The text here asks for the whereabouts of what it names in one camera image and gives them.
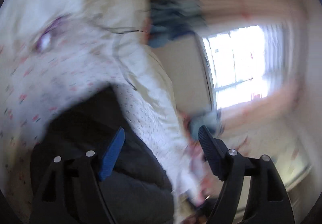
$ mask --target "white blanket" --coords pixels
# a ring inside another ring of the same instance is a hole
[[[178,174],[189,175],[189,161],[183,160],[187,142],[172,83],[150,48],[140,43],[141,32],[108,30],[140,30],[148,15],[147,0],[85,0],[83,10],[58,7],[54,12],[42,9],[43,0],[26,0],[21,9],[16,1],[6,0],[0,12],[0,33],[10,35],[0,40],[0,187],[18,216],[27,222],[31,211],[30,154],[46,125],[106,83],[118,84],[125,117],[167,171],[176,195]],[[28,11],[33,3],[41,10]],[[9,13],[11,18],[4,17]],[[51,51],[35,52],[35,36],[66,13],[74,13],[70,32]],[[25,14],[33,20],[30,31]]]

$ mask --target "bright window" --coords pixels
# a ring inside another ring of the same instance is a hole
[[[266,97],[282,83],[281,24],[252,26],[203,38],[217,109]]]

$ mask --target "dark clothing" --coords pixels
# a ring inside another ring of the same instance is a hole
[[[120,127],[125,130],[124,145],[112,175],[99,182],[108,208],[118,224],[172,223],[171,183],[152,151],[131,130],[111,87],[51,122],[43,142],[32,153],[33,193],[54,157],[68,160],[88,150],[97,151]]]

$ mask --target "silver pin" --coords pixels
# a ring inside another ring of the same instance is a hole
[[[270,157],[268,155],[263,155],[262,159],[263,161],[266,161],[266,162],[270,161]]]
[[[58,162],[60,162],[62,160],[62,157],[60,157],[60,156],[57,156],[57,157],[55,157],[54,158],[54,162],[55,163],[58,163]]]
[[[89,157],[89,158],[94,156],[94,155],[95,155],[95,151],[93,151],[93,150],[89,150],[89,151],[86,152],[86,156]]]
[[[234,149],[230,149],[230,150],[228,150],[228,154],[231,155],[231,156],[236,156],[237,155],[237,151],[234,150]]]

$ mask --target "metal screw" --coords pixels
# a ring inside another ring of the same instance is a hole
[[[60,162],[62,160],[62,157],[60,157],[60,156],[57,156],[57,157],[55,157],[54,158],[54,162],[55,163],[58,163],[58,162]]]
[[[95,151],[93,151],[93,150],[89,150],[89,151],[86,152],[87,157],[92,157],[94,155],[95,155]]]
[[[262,159],[263,161],[266,161],[266,162],[270,161],[270,157],[268,155],[263,155]]]
[[[230,149],[230,150],[228,150],[228,154],[231,155],[231,156],[236,156],[237,155],[237,151],[234,150],[234,149]]]

